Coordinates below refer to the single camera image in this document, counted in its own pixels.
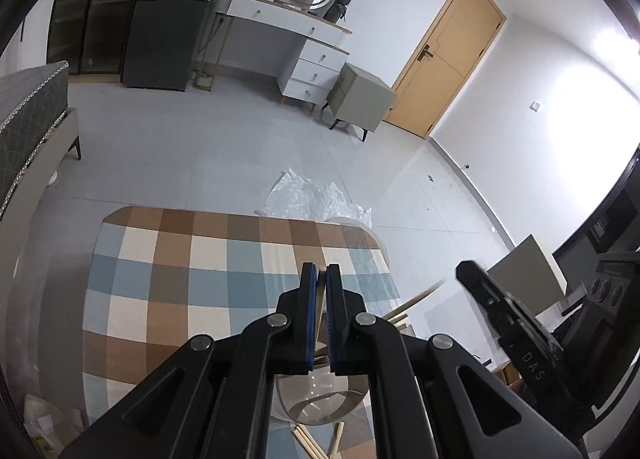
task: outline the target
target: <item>blue and brown checkered tablecloth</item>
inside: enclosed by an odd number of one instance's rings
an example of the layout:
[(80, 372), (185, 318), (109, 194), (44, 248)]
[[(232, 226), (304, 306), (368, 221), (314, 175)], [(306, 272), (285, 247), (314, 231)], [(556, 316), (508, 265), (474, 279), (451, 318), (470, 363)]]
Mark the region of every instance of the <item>blue and brown checkered tablecloth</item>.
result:
[[(103, 222), (84, 305), (87, 414), (94, 421), (190, 337), (240, 333), (299, 285), (303, 262), (339, 264), (345, 289), (383, 315), (399, 295), (363, 229), (308, 220), (127, 206)], [(374, 454), (369, 407), (348, 416), (344, 459)], [(332, 426), (309, 427), (328, 447)], [(270, 458), (304, 458), (289, 425), (273, 421)]]

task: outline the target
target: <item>plastic wrap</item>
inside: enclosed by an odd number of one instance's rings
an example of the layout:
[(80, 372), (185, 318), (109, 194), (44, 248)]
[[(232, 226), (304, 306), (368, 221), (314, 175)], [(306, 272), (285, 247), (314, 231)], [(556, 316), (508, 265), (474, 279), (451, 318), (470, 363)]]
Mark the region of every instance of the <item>plastic wrap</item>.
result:
[(72, 409), (67, 418), (58, 407), (31, 394), (24, 398), (24, 427), (47, 459), (57, 458), (84, 430), (79, 410)]
[(283, 172), (267, 196), (264, 208), (255, 213), (262, 217), (319, 222), (347, 217), (371, 227), (371, 208), (365, 210), (357, 204), (348, 203), (335, 183), (305, 179), (291, 169)]

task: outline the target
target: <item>ceiling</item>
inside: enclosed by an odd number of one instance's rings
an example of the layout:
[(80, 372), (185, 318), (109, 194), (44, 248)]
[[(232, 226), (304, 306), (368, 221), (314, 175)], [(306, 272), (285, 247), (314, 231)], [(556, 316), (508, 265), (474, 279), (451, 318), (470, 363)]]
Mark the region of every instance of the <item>ceiling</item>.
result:
[(640, 55), (602, 0), (495, 0), (565, 38), (599, 61), (640, 98)]

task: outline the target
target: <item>bubble wrap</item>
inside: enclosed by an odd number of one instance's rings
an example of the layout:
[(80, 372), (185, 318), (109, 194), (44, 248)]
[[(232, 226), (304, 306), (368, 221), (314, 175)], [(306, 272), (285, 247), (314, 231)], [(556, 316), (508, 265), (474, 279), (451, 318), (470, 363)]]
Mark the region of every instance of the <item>bubble wrap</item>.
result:
[(334, 217), (348, 217), (371, 227), (371, 208), (363, 209), (346, 201), (335, 183), (324, 184), (305, 179), (291, 169), (283, 172), (267, 196), (262, 217), (302, 219), (323, 222)]

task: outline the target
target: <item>door frame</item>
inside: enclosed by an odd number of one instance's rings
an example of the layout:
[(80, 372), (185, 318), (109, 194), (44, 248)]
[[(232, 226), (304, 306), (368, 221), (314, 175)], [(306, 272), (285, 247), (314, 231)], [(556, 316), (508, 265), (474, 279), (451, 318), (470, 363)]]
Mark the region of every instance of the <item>door frame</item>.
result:
[[(465, 77), (464, 80), (462, 80), (462, 83), (460, 84), (460, 87), (458, 87), (458, 89), (456, 89), (456, 92), (453, 93), (451, 99), (449, 100), (447, 105), (442, 109), (442, 112), (435, 119), (435, 121), (431, 125), (430, 129), (424, 135), (423, 139), (427, 139), (429, 137), (429, 135), (431, 134), (433, 129), (436, 127), (438, 122), (442, 119), (442, 116), (445, 114), (445, 112), (447, 112), (447, 110), (449, 110), (449, 107), (451, 106), (451, 103), (453, 103), (453, 101), (458, 97), (458, 95), (460, 93), (460, 90), (462, 90), (462, 88), (465, 86), (465, 84), (468, 81), (468, 79), (474, 73), (474, 71), (476, 70), (476, 67), (480, 63), (480, 60), (482, 60), (486, 56), (487, 51), (490, 49), (491, 45), (494, 43), (495, 38), (500, 33), (500, 31), (502, 30), (502, 26), (504, 26), (504, 23), (507, 20), (506, 15), (500, 10), (500, 8), (494, 2), (494, 0), (488, 0), (488, 1), (492, 6), (494, 6), (495, 10), (500, 15), (500, 17), (501, 17), (500, 25), (497, 27), (497, 29), (494, 32), (494, 35), (489, 40), (489, 43), (487, 44), (487, 47), (484, 49), (482, 54), (478, 57), (478, 60), (476, 60), (476, 63), (474, 63), (473, 67), (471, 67), (471, 70), (469, 71), (469, 74)], [(420, 51), (422, 51), (422, 49), (424, 48), (424, 45), (426, 44), (427, 39), (429, 38), (431, 33), (433, 33), (434, 29), (436, 29), (436, 27), (440, 23), (440, 20), (442, 19), (444, 14), (448, 11), (449, 6), (451, 5), (452, 2), (453, 2), (453, 0), (446, 0), (445, 1), (445, 3), (443, 4), (442, 8), (440, 9), (440, 11), (436, 15), (436, 17), (433, 19), (433, 22), (431, 23), (431, 25), (427, 29), (427, 32), (422, 36), (422, 39), (420, 40), (420, 42), (418, 43), (418, 45), (414, 49), (414, 52), (411, 54), (410, 58), (404, 64), (404, 68), (402, 69), (401, 73), (398, 74), (398, 77), (396, 78), (395, 83), (391, 87), (394, 90), (394, 92), (398, 92), (398, 89), (402, 85), (402, 81), (404, 80), (405, 76), (407, 76), (407, 74), (409, 73), (409, 70), (411, 69), (413, 64), (415, 64), (417, 62), (417, 57), (420, 54)], [(396, 95), (396, 99), (394, 100), (394, 103), (396, 103), (401, 97), (402, 97), (402, 92), (400, 92), (399, 94)], [(383, 119), (386, 120), (386, 118), (388, 118), (389, 114), (391, 113), (391, 108), (386, 112), (385, 117)]]

